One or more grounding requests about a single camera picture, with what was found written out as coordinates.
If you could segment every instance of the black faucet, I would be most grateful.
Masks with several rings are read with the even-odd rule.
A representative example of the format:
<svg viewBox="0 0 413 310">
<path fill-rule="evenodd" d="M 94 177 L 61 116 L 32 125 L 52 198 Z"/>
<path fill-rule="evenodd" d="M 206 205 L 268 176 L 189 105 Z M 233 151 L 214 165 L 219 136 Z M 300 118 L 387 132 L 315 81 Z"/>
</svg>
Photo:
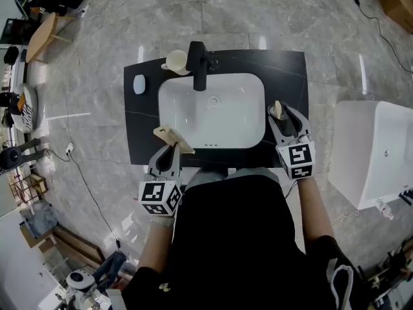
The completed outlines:
<svg viewBox="0 0 413 310">
<path fill-rule="evenodd" d="M 194 75 L 194 90 L 199 92 L 207 88 L 207 70 L 212 68 L 214 57 L 201 41 L 191 41 L 186 69 Z"/>
</svg>

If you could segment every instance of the power outlet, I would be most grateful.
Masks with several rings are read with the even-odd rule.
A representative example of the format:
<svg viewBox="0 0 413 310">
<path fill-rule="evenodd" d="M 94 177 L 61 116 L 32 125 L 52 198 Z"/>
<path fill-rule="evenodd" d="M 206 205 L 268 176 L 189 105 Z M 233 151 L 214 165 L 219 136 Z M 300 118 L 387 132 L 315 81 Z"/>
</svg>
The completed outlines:
<svg viewBox="0 0 413 310">
<path fill-rule="evenodd" d="M 66 147 L 66 155 L 69 156 L 69 154 L 73 153 L 74 149 L 75 149 L 75 145 L 72 142 L 69 143 Z"/>
</svg>

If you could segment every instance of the marble floor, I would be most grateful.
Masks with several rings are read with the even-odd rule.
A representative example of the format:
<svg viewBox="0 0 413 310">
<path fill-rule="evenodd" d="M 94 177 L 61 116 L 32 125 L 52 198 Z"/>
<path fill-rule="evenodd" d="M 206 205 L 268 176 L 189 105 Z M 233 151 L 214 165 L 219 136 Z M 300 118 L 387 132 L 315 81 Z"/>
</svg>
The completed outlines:
<svg viewBox="0 0 413 310">
<path fill-rule="evenodd" d="M 378 0 L 360 1 L 367 14 L 380 19 L 384 36 L 410 69 L 410 34 L 384 15 Z M 74 15 L 83 17 L 61 31 L 74 42 L 55 41 L 46 52 L 47 66 L 30 66 L 42 112 L 34 135 L 45 136 L 46 146 L 61 156 L 72 138 L 73 157 L 132 264 L 142 252 L 149 219 L 132 199 L 144 170 L 130 164 L 123 67 L 165 57 L 176 48 L 186 50 L 191 40 L 203 41 L 210 50 L 303 51 L 316 180 L 339 245 L 355 265 L 368 267 L 412 234 L 413 213 L 404 202 L 390 203 L 393 221 L 374 208 L 356 212 L 327 181 L 338 101 L 383 100 L 413 107 L 411 74 L 400 68 L 377 24 L 363 17 L 353 0 L 85 0 L 82 8 L 83 14 Z M 46 199 L 59 221 L 111 253 L 113 237 L 77 167 L 51 157 L 39 161 L 36 169 L 47 177 Z M 283 170 L 274 171 L 288 190 Z M 194 172 L 185 169 L 185 179 Z M 297 244 L 303 248 L 297 189 L 287 202 Z"/>
</svg>

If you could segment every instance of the sink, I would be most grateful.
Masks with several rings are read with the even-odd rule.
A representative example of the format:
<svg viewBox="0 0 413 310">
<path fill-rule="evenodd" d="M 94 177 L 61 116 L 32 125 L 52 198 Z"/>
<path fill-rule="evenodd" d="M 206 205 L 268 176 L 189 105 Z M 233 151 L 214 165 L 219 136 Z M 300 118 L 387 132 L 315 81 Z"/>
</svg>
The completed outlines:
<svg viewBox="0 0 413 310">
<path fill-rule="evenodd" d="M 193 89 L 193 77 L 168 79 L 159 88 L 161 125 L 176 129 L 192 148 L 245 149 L 265 133 L 262 81 L 253 74 L 206 77 L 206 90 Z"/>
</svg>

